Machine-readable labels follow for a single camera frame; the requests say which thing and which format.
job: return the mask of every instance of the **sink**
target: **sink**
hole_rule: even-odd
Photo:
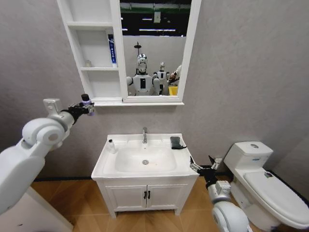
[[[180,133],[147,134],[147,144],[142,143],[142,134],[108,135],[91,177],[100,180],[120,177],[197,175],[190,168],[191,155],[188,148],[171,149],[171,136],[180,137],[180,144],[185,146]],[[115,144],[115,154],[109,149],[110,139]]]
[[[161,146],[122,148],[116,154],[115,168],[120,172],[166,172],[176,168],[172,150]]]

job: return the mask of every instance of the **soap dispenser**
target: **soap dispenser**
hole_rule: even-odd
[[[111,152],[112,154],[115,154],[115,153],[117,152],[117,150],[116,150],[116,148],[115,148],[115,144],[114,144],[114,142],[113,142],[112,139],[110,139],[110,140],[108,141],[108,147],[109,147],[109,150],[110,150],[110,152]]]

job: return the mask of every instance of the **white toilet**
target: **white toilet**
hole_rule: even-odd
[[[249,220],[264,231],[283,223],[309,228],[309,208],[288,186],[263,169],[273,153],[261,142],[234,144],[224,163],[234,174],[232,195]]]

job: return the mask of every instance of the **faucet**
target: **faucet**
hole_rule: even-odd
[[[143,144],[147,144],[147,127],[143,127]]]

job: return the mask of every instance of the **white mirror frame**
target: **white mirror frame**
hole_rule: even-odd
[[[110,0],[112,11],[112,23],[116,44],[116,55],[119,69],[120,88],[123,103],[141,103],[145,105],[183,105],[184,87],[188,75],[194,37],[197,29],[197,21],[202,0],[192,0],[188,22],[187,36],[183,51],[182,75],[178,85],[177,96],[129,96],[126,84],[126,63],[122,35],[120,0]]]

